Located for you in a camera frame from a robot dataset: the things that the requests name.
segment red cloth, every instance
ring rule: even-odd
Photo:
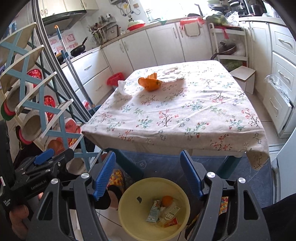
[[[181,19],[180,20],[181,29],[183,29],[185,24],[195,23],[195,22],[198,22],[201,25],[205,23],[205,21],[202,18]]]

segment trash bin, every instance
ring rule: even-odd
[[[159,227],[146,222],[154,199],[171,196],[177,200],[181,209],[177,212],[178,225]],[[167,241],[179,235],[186,226],[190,205],[185,192],[174,182],[151,177],[142,179],[130,186],[120,199],[119,220],[123,229],[139,241]]]

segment snack package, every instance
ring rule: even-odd
[[[153,206],[150,209],[149,216],[146,219],[146,222],[157,223],[159,212],[160,212],[160,204],[161,204],[160,200],[157,200],[157,199],[153,200]]]
[[[159,215],[159,221],[157,222],[158,226],[164,226],[166,223],[171,221],[180,210],[180,207],[177,206],[176,201],[174,200],[173,203],[164,209]]]
[[[174,226],[178,224],[178,220],[175,217],[174,219],[172,219],[171,221],[167,222],[166,224],[163,225],[164,228],[170,227],[170,226]]]

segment red basket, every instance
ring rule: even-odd
[[[125,80],[123,73],[119,72],[115,75],[112,75],[108,80],[107,80],[107,85],[111,86],[118,86],[118,81],[119,80]]]

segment frying pan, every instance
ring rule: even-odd
[[[215,53],[212,57],[211,60],[215,59],[218,55],[232,55],[237,51],[237,46],[235,43],[224,43],[220,42],[221,46],[218,49],[218,53]]]
[[[88,37],[86,37],[84,40],[83,40],[83,42],[82,42],[82,45],[79,45],[79,46],[77,46],[75,49],[72,49],[71,50],[71,55],[73,56],[73,57],[76,57],[76,56],[78,56],[79,54],[81,54],[84,50],[85,50],[85,45],[84,45],[84,43],[87,41],[87,39],[88,39]]]

